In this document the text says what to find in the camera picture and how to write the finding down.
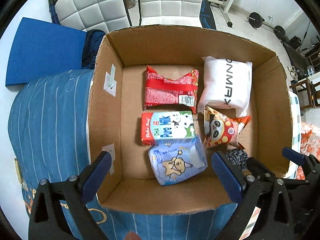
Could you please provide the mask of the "blue white yarn ball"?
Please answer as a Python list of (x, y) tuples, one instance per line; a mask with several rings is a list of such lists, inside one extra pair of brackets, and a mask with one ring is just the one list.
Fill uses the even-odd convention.
[(247, 153), (240, 148), (228, 150), (226, 152), (226, 158), (234, 165), (240, 168), (242, 172), (247, 170)]

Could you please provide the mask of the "panda snack bag orange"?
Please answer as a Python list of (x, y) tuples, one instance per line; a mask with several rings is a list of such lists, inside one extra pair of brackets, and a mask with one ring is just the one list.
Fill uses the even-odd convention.
[(244, 149), (239, 142), (239, 135), (251, 121), (251, 116), (229, 118), (219, 111), (206, 106), (204, 115), (204, 146), (212, 148), (220, 145), (231, 145)]

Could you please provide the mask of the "light blue tissue pack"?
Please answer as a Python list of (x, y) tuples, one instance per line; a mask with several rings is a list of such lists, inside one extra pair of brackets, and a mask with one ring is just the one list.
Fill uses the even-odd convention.
[(162, 186), (183, 182), (203, 172), (208, 166), (199, 135), (189, 142), (152, 146), (149, 159), (154, 175)]

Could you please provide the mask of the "pure milk carton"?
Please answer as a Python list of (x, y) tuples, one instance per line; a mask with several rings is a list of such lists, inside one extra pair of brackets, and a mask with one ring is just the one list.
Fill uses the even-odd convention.
[(141, 116), (142, 145), (190, 142), (196, 137), (191, 111), (146, 112)]

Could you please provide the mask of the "white pouch black letters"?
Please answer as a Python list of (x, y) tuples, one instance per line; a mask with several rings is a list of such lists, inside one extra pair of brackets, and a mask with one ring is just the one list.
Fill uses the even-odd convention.
[(204, 90), (197, 111), (206, 106), (213, 109), (234, 109), (237, 117), (247, 115), (252, 89), (252, 62), (230, 59), (203, 58)]

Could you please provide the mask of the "red floral snack pack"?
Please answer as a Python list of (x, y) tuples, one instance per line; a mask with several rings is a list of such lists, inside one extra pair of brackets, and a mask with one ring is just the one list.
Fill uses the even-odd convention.
[(173, 80), (158, 74), (151, 66), (146, 67), (144, 109), (160, 105), (185, 105), (196, 113), (199, 71)]

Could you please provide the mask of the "orange floral cloth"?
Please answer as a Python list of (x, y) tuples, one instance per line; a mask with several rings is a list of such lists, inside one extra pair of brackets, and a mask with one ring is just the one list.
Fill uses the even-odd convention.
[(301, 154), (314, 155), (320, 160), (320, 129), (319, 127), (301, 122), (300, 150)]

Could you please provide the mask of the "blue striped bed sheet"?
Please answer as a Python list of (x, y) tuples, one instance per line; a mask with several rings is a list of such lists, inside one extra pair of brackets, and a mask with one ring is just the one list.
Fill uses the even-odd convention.
[[(8, 133), (22, 177), (22, 196), (31, 213), (42, 179), (64, 181), (90, 163), (87, 108), (92, 70), (70, 70), (26, 84), (13, 101)], [(141, 215), (87, 208), (109, 239), (129, 232), (142, 239), (215, 239), (235, 211), (235, 203), (191, 215)]]

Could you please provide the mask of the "blue foam mat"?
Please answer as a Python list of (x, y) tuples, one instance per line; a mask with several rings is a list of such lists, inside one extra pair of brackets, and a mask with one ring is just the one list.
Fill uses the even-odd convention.
[(5, 85), (80, 70), (85, 39), (84, 31), (22, 18), (11, 46)]

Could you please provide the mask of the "dark blue jacket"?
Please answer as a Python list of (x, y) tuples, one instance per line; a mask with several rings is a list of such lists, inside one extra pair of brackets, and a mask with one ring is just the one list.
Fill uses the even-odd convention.
[(105, 34), (106, 33), (104, 31), (98, 29), (89, 30), (86, 33), (86, 39), (82, 51), (82, 69), (95, 68), (95, 59)]

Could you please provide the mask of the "blue black weight bench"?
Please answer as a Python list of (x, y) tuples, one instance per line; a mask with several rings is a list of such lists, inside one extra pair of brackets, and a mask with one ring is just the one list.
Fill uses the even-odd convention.
[(200, 22), (202, 28), (216, 30), (214, 16), (208, 0), (202, 0), (200, 9)]

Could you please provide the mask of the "white tufted headboard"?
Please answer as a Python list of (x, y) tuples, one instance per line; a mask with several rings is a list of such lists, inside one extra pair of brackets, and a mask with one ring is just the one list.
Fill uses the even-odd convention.
[[(201, 27), (202, 0), (138, 0), (139, 25)], [(132, 26), (126, 0), (48, 0), (52, 22), (109, 33)]]

